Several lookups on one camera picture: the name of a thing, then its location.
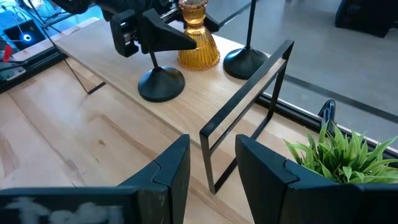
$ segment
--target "wooden table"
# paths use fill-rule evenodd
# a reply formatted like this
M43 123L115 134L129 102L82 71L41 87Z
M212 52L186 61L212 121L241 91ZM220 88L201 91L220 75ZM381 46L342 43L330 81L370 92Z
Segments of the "wooden table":
M224 58L230 50L242 47L240 44L221 37L215 36L215 40L221 58ZM151 127L143 125L129 126L127 125L129 123L128 118L124 117L119 122L126 123L122 125L122 128L114 126L122 138L136 142L135 138L140 136L140 138L145 138L150 142L156 142L161 145L164 138L159 138L157 135L151 136L151 133L160 132L162 135L174 139L179 134L190 134L192 140L190 194L196 195L215 212L226 217L233 223L252 222L238 170L235 169L220 191L216 195L212 195L205 187L207 186L207 179L203 157L201 150L199 150L199 131L234 93L240 89L245 81L225 74L222 69L222 62L204 72L191 72L178 66L177 52L159 52L156 53L159 65L175 67L182 71L186 79L186 86L182 94L173 100L165 103L151 103L142 99L137 92L138 80L146 71L152 68L149 56L137 53L132 57L124 58L119 55L114 49L109 24L104 20L95 22L84 29L80 29L57 40L56 44L66 54L71 56L71 58L100 77L100 79L126 96L134 104L144 109L145 112L136 113L135 117L131 119L144 120L150 124L159 121L162 123L162 125L155 126L156 129L152 125ZM217 139L235 117L237 117L239 112L259 93L261 87L272 78L274 72L283 62L282 59L279 60L248 93L230 116L214 132L214 135L210 138L211 142ZM295 108L303 113L311 114L301 108ZM234 158L235 135L242 133L251 135L266 114L267 109L254 105L229 133L219 146L219 150L211 158L214 178L219 178ZM132 137L126 135L125 130L127 129L134 133ZM290 142L298 141L306 143L306 135L307 132L303 126L275 114L257 141L277 151L279 154L292 159L283 139ZM153 159L164 148L137 147L137 149L149 159ZM114 149L113 153L119 155L118 149ZM104 178L110 178L112 174L117 174L117 172L117 169L113 169ZM187 210L189 211L190 208L191 202L188 199Z

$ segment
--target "plant leaf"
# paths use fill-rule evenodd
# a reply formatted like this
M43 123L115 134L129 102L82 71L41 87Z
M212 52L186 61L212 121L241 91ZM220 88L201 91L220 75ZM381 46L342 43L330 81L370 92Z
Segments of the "plant leaf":
M398 162L398 159L384 159L384 160L381 160L381 161L374 162L373 164L371 164L370 166L368 166L368 167L367 167L365 170L363 170L362 172L363 172L363 173L367 173L367 172L369 172L369 171L375 169L375 168L378 167L378 166L381 166L381 165L384 165L384 164L388 164L388 163L390 163L390 162Z
M334 137L327 131L326 135L328 136L328 139L330 141L330 148L333 149L334 147L337 147L337 142L334 139Z
M363 133L363 134L361 134L360 136L359 136L359 141L358 141L358 145L360 146L361 145L361 143L363 142L363 139L365 138L365 133Z
M368 144L366 143L366 139L365 139L365 142L363 142L362 147L359 150L359 153L355 158L355 163L353 164L354 170L360 168L363 165L363 163L365 162L367 153L368 153Z
M340 169L340 168L337 168L337 169L338 169L338 175L343 175L344 174L344 171L342 169Z
M296 160L296 162L300 165L303 164L303 160L300 158L299 154L297 153L293 145L290 142L286 141L285 139L284 141L286 143L286 146L289 148L290 153L293 155L294 159Z
M356 132L354 130L351 129L351 141L354 141L354 143L359 146L361 144L360 140L359 140L359 136L356 134Z
M348 164L351 162L351 158L354 154L354 151L356 150L355 148L357 147L356 141L354 138L351 138L351 141L348 144L347 150L344 152L343 156L343 166L348 166Z
M386 175L388 165L389 165L389 164L386 164L386 165L384 165L384 166L379 166L380 169L377 170L377 171L375 171L375 172L372 171L372 172L373 172L372 175Z
M351 178L351 174L353 173L353 170L351 169L351 167L343 166L343 172L344 172L344 175L347 177L347 182L349 182L349 179Z
M346 149L348 149L348 137L347 137L347 135L344 137L344 147L346 148Z
M300 150L304 151L305 153L311 152L311 149L310 149L309 146L306 146L306 145L301 144L301 143L293 144L292 147L294 147L296 149L300 149Z
M319 155L319 160L323 161L323 158L325 157L325 154L330 151L330 146L325 143L318 143L318 155Z
M322 174L320 174L319 172L317 172L317 171L315 171L315 170L313 170L313 169L309 169L310 171L312 171L312 172L316 172L317 174L319 174L319 175L322 175Z
M328 169L334 172L338 168L338 162L336 156L333 154L334 150L330 150L328 153L325 154L323 158L323 165Z
M397 137L387 140L381 144L378 144L376 146L376 148L373 150L373 152L370 153L368 158L365 160L364 164L359 169L364 170L368 166L370 166L370 164L372 164L372 162L374 162L377 159L378 155L382 154L384 152L384 150L386 150L386 148L389 145L391 145L391 143L393 143L396 139L397 139Z
M310 149L315 150L315 146L317 145L315 144L315 140L313 139L313 136L309 130L307 130L307 138L308 138L308 143L310 143Z
M328 170L328 168L326 168L322 163L321 163L321 166L322 166L323 176L325 176L326 178L329 178L331 180L334 180L334 178L333 178L331 172Z
M325 142L325 134L326 134L326 130L328 129L328 125L329 125L329 121L326 122L323 125L323 127L321 128L321 131L319 132L318 144Z
M307 167L309 169L312 169L312 170L315 169L314 157L313 157L313 154L312 154L311 150L305 154L305 158L304 158L303 161L305 163L305 167Z
M361 179L361 178L359 178L359 177L353 178L353 179L351 179L351 180L349 181L349 183L351 183L351 184L368 183L368 182L374 180L375 178L376 178L376 177L374 177L374 176L366 176L366 175L365 175L363 179Z
M359 179L363 183L363 179L365 178L365 174L363 174L361 172L356 172L356 171L354 171L354 173L359 177Z
M390 180L398 180L398 175L380 175L380 176L372 176L373 180L369 181L371 183L389 183Z
M388 174L398 174L398 169L387 166L386 175L388 175Z
M343 142L344 141L343 133L341 133L340 129L338 129L334 123L333 123L333 127L335 129L335 141Z

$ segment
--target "black metal pole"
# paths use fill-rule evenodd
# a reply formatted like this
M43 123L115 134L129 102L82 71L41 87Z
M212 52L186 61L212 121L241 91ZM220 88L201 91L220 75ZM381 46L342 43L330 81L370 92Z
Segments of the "black metal pole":
M152 63L154 64L154 68L158 69L159 66L156 61L155 53L153 51L150 51L149 54L150 54L150 59L152 59Z
M256 2L257 2L257 0L251 0L250 17L249 17L249 28L248 28L248 39L246 40L246 46L245 46L246 49L250 49L251 32L253 30L254 12L256 11Z

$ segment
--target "black metal stand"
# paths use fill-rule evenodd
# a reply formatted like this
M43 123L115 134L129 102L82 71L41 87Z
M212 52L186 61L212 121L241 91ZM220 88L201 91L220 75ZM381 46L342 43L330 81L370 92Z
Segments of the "black metal stand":
M143 99L151 102L165 102L178 96L185 87L180 71L172 67L160 67L155 53L150 52L154 69L145 73L138 83L138 92Z
M285 41L279 49L272 54L271 58L265 61L259 69L253 74L253 76L228 100L228 102L212 117L209 122L200 130L200 144L203 153L203 160L205 162L207 181L209 185L209 190L213 194L217 193L217 191L221 188L221 186L225 183L226 179L231 175L232 171L235 169L237 163L236 158L232 161L232 163L228 166L228 168L223 172L221 177L214 184L213 180L213 170L211 168L211 155L216 151L217 147L221 144L227 134L236 126L236 124L241 120L241 118L246 114L246 112L250 109L250 107L256 102L256 99L259 98L265 89L272 83L273 79L277 77L274 93L272 95L271 106L268 110L268 114L262 123L257 127L255 132L252 134L252 138L256 139L261 131L266 127L268 122L271 120L275 106L278 100L279 92L282 87L282 82L284 79L287 62L289 61L290 53L293 48L293 41L287 40ZM235 109L235 107L240 103L240 101L251 91L253 87L257 85L257 83L264 77L264 75L271 69L271 67L280 59L283 58L285 61L279 67L278 71L276 71L276 75L272 76L272 78L261 88L257 96L255 96L248 105L240 112L238 117L228 126L228 128L224 131L224 133L215 141L215 143L210 146L209 145L209 136L212 132L224 121L224 119Z
M242 49L236 49L228 53L224 58L223 66L226 73L235 78L243 80L249 79L268 57L259 50L251 48L251 33L253 30L254 12L256 10L257 0L251 1L248 37L246 46Z

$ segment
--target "wood grain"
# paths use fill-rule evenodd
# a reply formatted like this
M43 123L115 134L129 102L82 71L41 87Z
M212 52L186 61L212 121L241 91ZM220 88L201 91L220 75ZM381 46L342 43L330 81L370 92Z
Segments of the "wood grain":
M242 45L215 36L221 58L231 50ZM137 84L146 71L153 68L148 55L136 53L125 58L114 49L109 24L104 20L80 29L58 41L56 45L77 62L81 63L107 84L143 107L148 113L164 122L176 132L190 134L192 142L199 147L199 130L218 110L240 89L244 80L238 80L223 71L222 62L204 72L184 70L177 63L177 51L156 53L159 65L172 66L182 71L186 85L181 95L165 103L151 103L139 96ZM269 81L283 60L264 76L247 97L236 107L220 125L213 142L231 124L238 113L256 95L262 86Z
M95 85L94 74L72 59L69 62L87 85ZM231 86L241 84L229 81ZM0 188L118 185L179 137L170 125L119 91L105 85L88 96L61 62L0 95ZM193 98L205 94L195 93ZM254 105L229 133L212 157L215 178L234 158L235 135L251 135L266 114L265 108ZM257 140L292 159L283 139L306 143L306 130L275 114ZM197 144L191 145L185 223L253 223L238 170L216 195L211 194Z

